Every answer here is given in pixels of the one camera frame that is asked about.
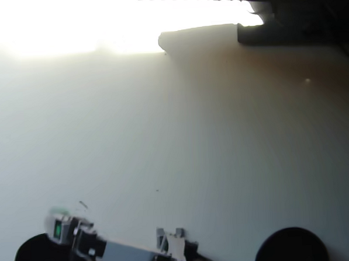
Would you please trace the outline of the white gripper with motor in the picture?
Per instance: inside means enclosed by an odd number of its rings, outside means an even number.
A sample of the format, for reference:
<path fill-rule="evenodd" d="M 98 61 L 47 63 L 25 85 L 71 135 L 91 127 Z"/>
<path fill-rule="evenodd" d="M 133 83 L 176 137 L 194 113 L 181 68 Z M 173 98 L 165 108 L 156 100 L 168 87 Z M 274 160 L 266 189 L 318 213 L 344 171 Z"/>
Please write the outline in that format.
<path fill-rule="evenodd" d="M 44 229 L 50 240 L 57 244 L 72 243 L 78 218 L 68 216 L 68 211 L 49 211 L 44 219 Z"/>

